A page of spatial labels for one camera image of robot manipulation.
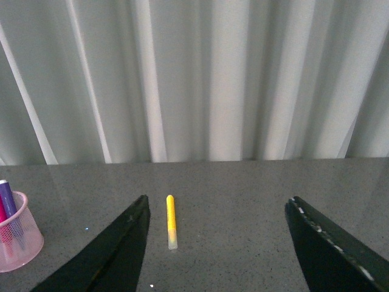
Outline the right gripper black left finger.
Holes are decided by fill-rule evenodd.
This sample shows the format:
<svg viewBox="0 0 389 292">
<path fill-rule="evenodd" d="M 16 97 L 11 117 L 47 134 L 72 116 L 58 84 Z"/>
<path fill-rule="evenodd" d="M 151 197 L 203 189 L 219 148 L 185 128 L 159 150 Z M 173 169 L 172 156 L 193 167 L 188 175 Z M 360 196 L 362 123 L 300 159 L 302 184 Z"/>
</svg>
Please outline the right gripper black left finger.
<svg viewBox="0 0 389 292">
<path fill-rule="evenodd" d="M 150 207 L 140 196 L 74 258 L 33 291 L 136 291 Z"/>
</svg>

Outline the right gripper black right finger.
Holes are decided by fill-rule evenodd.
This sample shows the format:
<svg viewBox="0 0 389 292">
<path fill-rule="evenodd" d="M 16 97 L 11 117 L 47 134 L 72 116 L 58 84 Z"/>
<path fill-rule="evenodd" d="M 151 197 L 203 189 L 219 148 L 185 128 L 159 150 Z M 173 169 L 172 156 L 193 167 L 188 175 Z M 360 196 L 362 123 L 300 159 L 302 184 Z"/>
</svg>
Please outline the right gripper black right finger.
<svg viewBox="0 0 389 292">
<path fill-rule="evenodd" d="M 284 208 L 310 291 L 388 291 L 388 261 L 302 198 Z"/>
</svg>

